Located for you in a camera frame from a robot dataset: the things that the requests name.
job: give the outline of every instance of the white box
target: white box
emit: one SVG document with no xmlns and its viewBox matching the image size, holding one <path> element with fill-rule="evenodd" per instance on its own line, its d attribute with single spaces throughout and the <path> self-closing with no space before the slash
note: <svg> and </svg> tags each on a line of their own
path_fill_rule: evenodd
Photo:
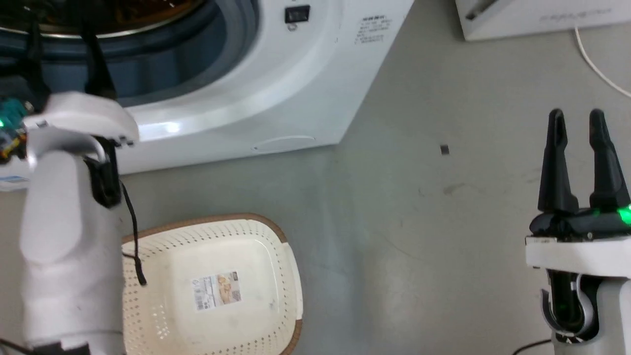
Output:
<svg viewBox="0 0 631 355">
<path fill-rule="evenodd" d="M 466 40 L 593 27 L 631 20 L 631 0 L 456 0 Z"/>
</svg>

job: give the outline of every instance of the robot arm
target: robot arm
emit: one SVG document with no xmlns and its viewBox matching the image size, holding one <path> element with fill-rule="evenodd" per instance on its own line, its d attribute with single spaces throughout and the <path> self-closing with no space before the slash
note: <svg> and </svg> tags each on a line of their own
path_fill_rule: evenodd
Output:
<svg viewBox="0 0 631 355">
<path fill-rule="evenodd" d="M 561 110 L 550 114 L 528 265 L 544 268 L 541 310 L 556 354 L 631 354 L 631 199 L 604 114 L 590 115 L 594 193 L 579 208 L 570 191 Z"/>
<path fill-rule="evenodd" d="M 36 25 L 27 58 L 0 70 L 0 84 L 14 84 L 0 85 L 4 108 L 11 108 L 0 125 L 0 160 L 27 159 L 33 171 L 20 249 L 24 336 L 35 354 L 125 353 L 115 151 L 139 134 L 134 119 L 112 100 L 114 86 L 94 33 L 86 22 L 82 29 L 90 69 L 86 93 L 49 95 Z M 141 278 L 138 258 L 136 264 Z"/>
</svg>

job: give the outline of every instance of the green led light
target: green led light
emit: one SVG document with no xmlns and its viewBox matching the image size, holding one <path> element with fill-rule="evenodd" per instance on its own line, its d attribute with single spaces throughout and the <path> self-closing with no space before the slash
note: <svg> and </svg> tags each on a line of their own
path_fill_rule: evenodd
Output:
<svg viewBox="0 0 631 355">
<path fill-rule="evenodd" d="M 622 222 L 624 222 L 628 226 L 631 226 L 631 205 L 618 208 L 618 215 L 620 216 Z"/>
</svg>

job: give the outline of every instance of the black switch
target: black switch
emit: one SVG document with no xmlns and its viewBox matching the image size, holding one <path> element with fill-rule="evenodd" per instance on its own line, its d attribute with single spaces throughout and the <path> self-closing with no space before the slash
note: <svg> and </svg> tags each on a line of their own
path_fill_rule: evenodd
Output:
<svg viewBox="0 0 631 355">
<path fill-rule="evenodd" d="M 285 8 L 285 23 L 307 22 L 309 21 L 310 5 L 294 6 Z"/>
</svg>

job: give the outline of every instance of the white cable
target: white cable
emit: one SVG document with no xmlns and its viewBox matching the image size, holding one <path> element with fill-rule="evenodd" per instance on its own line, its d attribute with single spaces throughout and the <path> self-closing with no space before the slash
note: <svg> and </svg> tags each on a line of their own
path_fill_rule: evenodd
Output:
<svg viewBox="0 0 631 355">
<path fill-rule="evenodd" d="M 574 33 L 576 34 L 576 41 L 578 42 L 579 49 L 581 50 L 581 54 L 583 55 L 583 59 L 585 59 L 585 62 L 587 62 L 587 64 L 592 68 L 592 70 L 595 71 L 596 74 L 598 74 L 598 76 L 600 76 L 600 78 L 602 80 L 604 80 L 605 83 L 609 84 L 609 86 L 611 86 L 612 88 L 616 89 L 622 95 L 631 98 L 631 93 L 630 92 L 628 92 L 625 89 L 619 87 L 618 85 L 616 85 L 616 83 L 611 81 L 611 79 L 607 78 L 603 74 L 603 72 L 600 71 L 600 69 L 598 69 L 596 67 L 596 65 L 591 61 L 591 59 L 589 58 L 589 56 L 585 52 L 585 48 L 583 47 L 583 42 L 581 42 L 581 35 L 579 34 L 579 28 L 578 27 L 574 27 Z"/>
</svg>

